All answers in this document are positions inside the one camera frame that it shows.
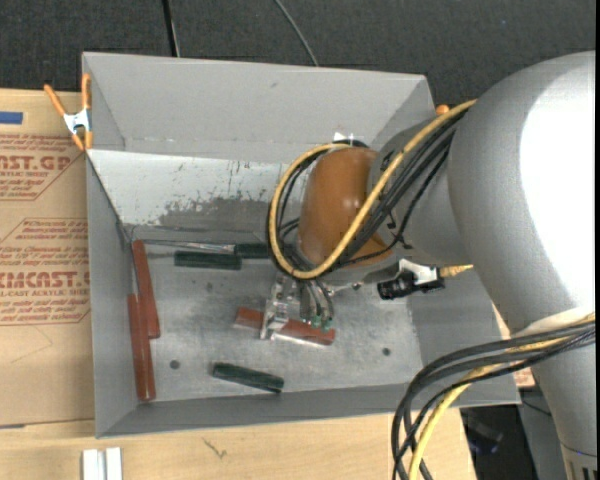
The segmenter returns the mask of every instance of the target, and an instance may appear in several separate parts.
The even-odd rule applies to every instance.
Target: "yellow cable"
[[[596,319],[596,315],[595,315],[595,313],[592,313],[577,323],[580,324],[580,323],[592,322],[592,321],[595,321],[595,319]],[[556,338],[553,340],[545,340],[545,341],[541,341],[538,343],[530,343],[528,345],[512,347],[510,349],[507,349],[507,352],[508,353],[524,352],[524,351],[529,351],[529,350],[543,349],[543,348],[549,347],[551,345],[556,345],[558,343],[562,343],[569,339],[571,339],[571,337]],[[468,380],[468,379],[473,379],[473,378],[479,377],[480,375],[489,373],[490,371],[492,371],[502,365],[503,364],[480,366],[478,368],[471,370],[467,375],[465,375],[463,377],[462,380]],[[413,456],[411,457],[411,464],[409,465],[409,478],[411,478],[413,480],[415,480],[417,478],[416,475],[418,474],[418,470],[420,469],[420,463],[422,462],[422,458],[424,456],[424,450],[427,447],[427,444],[428,444],[429,440],[431,439],[431,436],[433,435],[433,430],[435,429],[436,425],[442,418],[442,415],[449,408],[449,406],[453,402],[455,402],[455,400],[470,386],[471,386],[471,384],[465,384],[463,386],[458,386],[457,388],[449,391],[444,396],[444,398],[440,401],[440,403],[436,406],[436,408],[433,410],[431,415],[429,416],[429,419],[427,420],[427,423],[425,424],[425,426],[422,430],[420,440],[418,441],[418,446],[416,446],[416,449],[413,452]]]
[[[375,184],[375,186],[371,190],[371,193],[369,194],[369,196],[365,200],[364,204],[360,208],[360,211],[358,212],[358,214],[353,219],[353,222],[349,226],[349,229],[346,231],[346,233],[344,233],[344,235],[342,236],[342,239],[340,240],[340,242],[338,243],[336,248],[333,250],[333,252],[329,255],[329,257],[323,263],[321,263],[317,267],[313,268],[312,270],[308,270],[308,271],[296,270],[293,267],[293,265],[291,265],[287,261],[287,259],[282,254],[282,251],[280,250],[280,245],[278,244],[278,234],[277,234],[277,229],[276,229],[278,203],[280,202],[280,198],[282,196],[282,191],[284,190],[287,180],[293,174],[293,172],[295,171],[295,169],[298,165],[300,165],[308,157],[310,157],[311,155],[313,155],[319,151],[326,151],[327,149],[331,149],[331,148],[334,148],[337,146],[345,146],[345,145],[328,144],[328,145],[324,145],[324,146],[318,146],[318,147],[312,149],[311,151],[304,153],[302,156],[300,156],[298,159],[296,159],[291,164],[291,167],[289,167],[289,169],[287,169],[287,171],[284,173],[284,175],[282,176],[282,179],[280,180],[280,183],[276,187],[276,190],[273,194],[273,199],[271,200],[271,212],[269,213],[269,240],[271,243],[271,250],[273,251],[273,254],[274,254],[278,264],[280,265],[280,267],[282,267],[288,274],[292,275],[293,277],[295,277],[297,279],[313,279],[313,278],[318,277],[319,275],[323,274],[325,271],[327,271],[338,260],[338,258],[344,252],[345,248],[349,245],[351,240],[353,240],[353,237],[355,236],[355,234],[359,231],[360,227],[362,226],[364,219],[369,214],[369,212],[371,210],[371,206],[378,199],[378,197],[380,196],[380,193],[382,192],[385,185],[389,181],[389,178],[394,173],[394,171],[398,168],[398,166],[400,165],[400,163],[402,162],[404,157],[406,155],[408,155],[416,146],[418,146],[420,144],[420,142],[422,142],[436,128],[440,127],[444,122],[455,117],[459,113],[464,112],[466,109],[471,107],[475,102],[476,102],[476,100],[467,101],[466,103],[463,103],[462,105],[458,105],[457,107],[454,107],[453,109],[449,110],[448,112],[438,116],[436,119],[431,121],[427,126],[425,126],[422,130],[420,130],[405,145],[405,147],[402,149],[402,151],[400,151],[400,153],[398,153],[395,156],[395,158],[389,164],[389,166],[384,171],[384,173],[382,173],[382,176],[380,177],[378,182]]]
[[[473,265],[451,265],[449,267],[442,267],[440,269],[440,277],[455,277],[472,268]]]

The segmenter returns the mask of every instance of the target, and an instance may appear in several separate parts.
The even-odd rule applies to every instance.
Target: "power cord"
[[[291,16],[291,14],[289,14],[289,11],[287,11],[286,7],[280,0],[273,0],[273,1],[278,6],[278,8],[280,9],[280,11],[284,15],[284,17],[287,19],[287,21],[289,22],[289,24],[295,31],[296,35],[298,36],[298,39],[300,39],[300,42],[302,43],[302,46],[304,46],[304,49],[307,51],[307,54],[311,58],[311,62],[313,62],[313,65],[316,67],[319,67],[320,65],[318,64],[318,60],[316,59],[316,56],[313,54],[313,51],[311,50],[309,43],[307,42],[304,35],[300,31],[300,27],[298,27],[298,25],[296,25],[296,22],[294,21],[293,17]]]
[[[167,36],[169,37],[169,49],[172,57],[180,57],[180,44],[178,43],[178,36],[176,35],[176,26],[173,23],[173,16],[171,15],[171,5],[169,0],[162,1],[162,12],[164,14],[164,23],[167,27]]]
[[[454,352],[429,364],[411,381],[394,415],[391,428],[394,476],[398,474],[403,480],[415,478],[420,467],[424,447],[430,439],[435,425],[446,408],[471,384],[510,374],[567,350],[592,343],[595,343],[595,314],[590,315],[579,324],[521,338],[478,345]],[[516,364],[506,366],[510,362],[516,362]],[[411,402],[418,392],[433,382],[467,370],[471,370],[471,372],[459,382],[438,392],[425,404],[416,421],[411,422]],[[415,436],[424,421],[426,413],[434,405],[436,405],[436,409],[427,421],[418,443]],[[407,437],[400,445],[399,430],[402,422],[407,430]],[[414,455],[412,456],[409,473],[407,473],[402,465],[402,458],[410,448]]]

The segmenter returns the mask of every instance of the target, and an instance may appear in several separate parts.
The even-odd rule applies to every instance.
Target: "orange cylindrical component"
[[[151,282],[151,272],[149,271],[149,261],[144,242],[134,240],[131,244],[131,251],[138,278],[139,303],[147,318],[148,336],[151,339],[156,339],[160,337],[160,320],[156,298],[153,294],[153,283]]]
[[[153,360],[147,331],[147,318],[136,294],[132,293],[127,296],[127,309],[129,311],[136,394],[139,400],[149,402],[156,397],[156,384],[153,376]]]
[[[367,198],[367,179],[377,153],[367,148],[346,148],[323,156],[309,175],[298,224],[302,253],[320,264],[333,252]],[[354,258],[386,248],[373,235]],[[391,251],[361,261],[370,265],[391,255]]]

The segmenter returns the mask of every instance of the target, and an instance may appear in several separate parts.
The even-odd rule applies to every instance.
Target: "scratch marks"
[[[17,363],[18,361],[22,361],[23,359],[29,358],[29,357],[31,357],[34,354],[38,354],[39,352],[42,352],[43,350],[46,350],[49,347],[53,347],[53,341],[51,340],[51,338],[49,338],[49,336],[47,336],[47,334],[42,329],[40,329],[39,327],[33,327],[33,326],[32,326],[32,328],[35,329],[36,331],[38,331],[44,337],[44,339],[47,341],[47,343],[45,345],[43,345],[42,347],[36,349],[36,350],[33,350],[31,352],[27,352],[24,355],[16,357],[15,359],[13,359],[11,361],[11,364]]]
[[[213,446],[213,444],[211,444],[209,441],[207,441],[204,437],[202,438],[202,441],[204,442],[204,444],[207,445],[208,448],[210,448],[213,453],[216,454],[216,457],[218,457],[220,460],[224,459],[224,456],[227,455],[227,450],[222,450],[222,451],[218,451],[218,449]]]

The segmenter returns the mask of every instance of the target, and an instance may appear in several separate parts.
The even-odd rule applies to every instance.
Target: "wooden table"
[[[41,92],[0,89],[0,110],[40,102]],[[126,480],[388,478],[390,424],[391,415],[376,415],[106,440],[94,439],[90,420],[27,425],[0,429],[0,479],[77,479],[82,450],[113,446],[122,447]],[[457,410],[426,460],[436,479],[476,478]]]

